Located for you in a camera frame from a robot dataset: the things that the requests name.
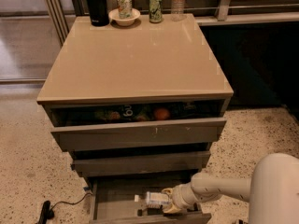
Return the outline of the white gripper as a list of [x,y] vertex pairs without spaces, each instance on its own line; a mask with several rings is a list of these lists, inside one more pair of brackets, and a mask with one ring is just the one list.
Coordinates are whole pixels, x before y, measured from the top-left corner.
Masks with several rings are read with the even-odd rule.
[[193,192],[190,183],[177,185],[173,189],[165,188],[162,193],[168,196],[172,195],[172,203],[163,207],[165,214],[179,213],[181,209],[190,208],[200,202],[199,196]]

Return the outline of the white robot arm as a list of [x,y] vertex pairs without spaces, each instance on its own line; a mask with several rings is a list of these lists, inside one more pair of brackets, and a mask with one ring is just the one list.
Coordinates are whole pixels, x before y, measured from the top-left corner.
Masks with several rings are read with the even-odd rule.
[[250,178],[217,178],[204,173],[170,189],[167,214],[224,195],[249,203],[249,224],[299,224],[299,159],[275,153],[263,157]]

